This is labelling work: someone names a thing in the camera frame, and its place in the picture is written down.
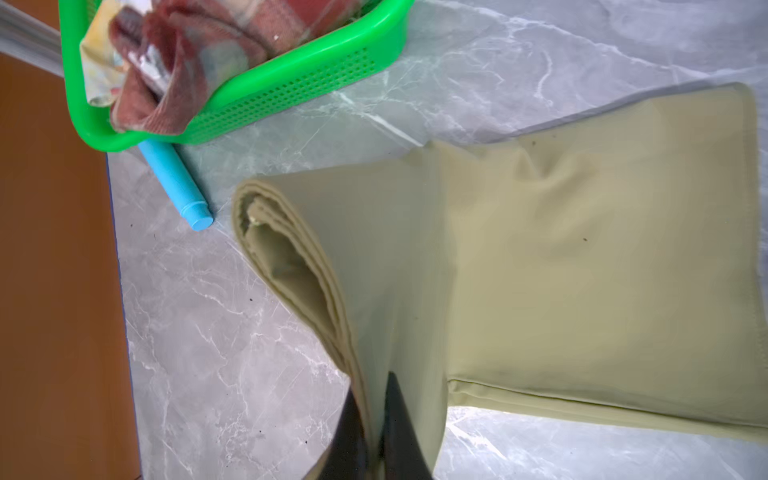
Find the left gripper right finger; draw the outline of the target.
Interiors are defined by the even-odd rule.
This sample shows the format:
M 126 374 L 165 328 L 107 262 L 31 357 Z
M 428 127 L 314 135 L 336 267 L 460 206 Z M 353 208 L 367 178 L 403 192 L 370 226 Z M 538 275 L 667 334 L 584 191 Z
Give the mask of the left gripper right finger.
M 394 372 L 388 374 L 380 456 L 386 480 L 432 478 Z

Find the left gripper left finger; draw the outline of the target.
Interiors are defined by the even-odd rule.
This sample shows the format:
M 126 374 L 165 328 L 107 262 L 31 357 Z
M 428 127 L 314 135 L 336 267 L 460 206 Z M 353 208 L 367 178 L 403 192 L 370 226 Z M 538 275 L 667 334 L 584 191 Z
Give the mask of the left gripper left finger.
M 361 414 L 354 394 L 349 390 L 318 479 L 364 479 L 367 473 L 367 453 Z

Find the red plaid skirt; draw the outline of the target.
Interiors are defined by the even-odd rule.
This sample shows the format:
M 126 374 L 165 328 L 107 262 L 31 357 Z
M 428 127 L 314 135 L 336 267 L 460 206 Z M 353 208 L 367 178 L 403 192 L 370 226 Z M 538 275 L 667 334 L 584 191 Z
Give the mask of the red plaid skirt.
M 112 127 L 180 135 L 228 80 L 356 17 L 362 1 L 154 1 L 122 7 L 109 39 L 128 65 Z

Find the light blue tube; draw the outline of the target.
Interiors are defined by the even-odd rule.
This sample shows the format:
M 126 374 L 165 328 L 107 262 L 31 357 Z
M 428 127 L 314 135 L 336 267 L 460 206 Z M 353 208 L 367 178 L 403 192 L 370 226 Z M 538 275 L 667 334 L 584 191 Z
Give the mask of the light blue tube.
M 214 217 L 207 200 L 170 143 L 145 140 L 138 144 L 147 164 L 170 201 L 193 231 L 210 227 Z

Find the cream yellow cloth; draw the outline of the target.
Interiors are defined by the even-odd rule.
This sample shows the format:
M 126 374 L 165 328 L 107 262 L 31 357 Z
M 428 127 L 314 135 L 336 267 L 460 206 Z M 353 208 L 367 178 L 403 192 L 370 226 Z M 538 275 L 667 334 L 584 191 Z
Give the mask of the cream yellow cloth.
M 80 42 L 86 100 L 94 107 L 108 107 L 119 96 L 128 67 L 109 39 L 110 21 L 122 7 L 144 14 L 152 9 L 150 0 L 104 0 L 97 8 Z

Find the olive green skirt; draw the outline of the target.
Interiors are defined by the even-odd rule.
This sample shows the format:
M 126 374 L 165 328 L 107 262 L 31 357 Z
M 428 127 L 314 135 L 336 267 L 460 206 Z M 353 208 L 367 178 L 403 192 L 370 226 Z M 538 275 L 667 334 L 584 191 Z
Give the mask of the olive green skirt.
M 349 377 L 366 479 L 390 372 L 431 473 L 451 406 L 765 441 L 757 133 L 741 83 L 648 98 L 252 178 L 233 230 Z

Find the green plastic basket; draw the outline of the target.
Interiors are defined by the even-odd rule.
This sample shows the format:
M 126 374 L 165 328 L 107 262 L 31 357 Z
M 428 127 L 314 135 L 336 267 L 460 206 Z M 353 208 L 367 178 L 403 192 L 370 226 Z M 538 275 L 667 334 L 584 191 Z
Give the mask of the green plastic basket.
M 58 4 L 66 97 L 81 139 L 95 150 L 121 152 L 150 136 L 115 131 L 108 109 L 86 100 L 79 44 L 99 5 Z M 216 91 L 183 134 L 168 137 L 168 142 L 205 143 L 385 70 L 404 49 L 412 6 L 410 1 L 372 1 L 355 21 L 235 77 Z

